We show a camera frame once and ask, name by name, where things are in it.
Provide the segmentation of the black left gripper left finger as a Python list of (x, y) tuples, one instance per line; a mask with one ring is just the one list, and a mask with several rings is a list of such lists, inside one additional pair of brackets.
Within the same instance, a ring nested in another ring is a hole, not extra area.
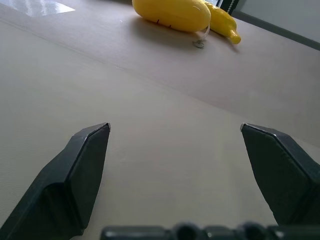
[(39, 172), (0, 228), (0, 240), (70, 240), (88, 227), (102, 180), (110, 124), (75, 133)]

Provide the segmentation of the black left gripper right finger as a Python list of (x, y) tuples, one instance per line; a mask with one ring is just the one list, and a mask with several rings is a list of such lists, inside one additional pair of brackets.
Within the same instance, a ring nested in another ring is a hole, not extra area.
[(256, 183), (279, 225), (320, 225), (320, 164), (288, 134), (244, 123)]

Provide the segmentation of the slim yellow toy banana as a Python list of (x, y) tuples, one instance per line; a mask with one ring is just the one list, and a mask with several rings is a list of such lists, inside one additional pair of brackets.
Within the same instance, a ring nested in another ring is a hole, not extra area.
[(205, 1), (208, 7), (210, 18), (210, 29), (225, 38), (228, 38), (232, 44), (237, 45), (241, 42), (241, 37), (237, 32), (236, 21), (223, 9), (214, 6), (213, 4)]

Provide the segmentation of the fat yellow toy banana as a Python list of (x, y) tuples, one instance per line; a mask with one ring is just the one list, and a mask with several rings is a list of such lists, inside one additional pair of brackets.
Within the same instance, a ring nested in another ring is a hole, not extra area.
[(177, 31), (195, 33), (205, 29), (205, 34), (192, 43), (199, 49), (204, 48), (211, 26), (211, 12), (205, 1), (132, 0), (132, 6), (143, 19)]

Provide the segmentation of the dark window frame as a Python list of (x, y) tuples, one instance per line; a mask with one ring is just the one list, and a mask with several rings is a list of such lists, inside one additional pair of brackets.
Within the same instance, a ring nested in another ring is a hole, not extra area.
[(320, 0), (215, 0), (232, 17), (320, 51)]

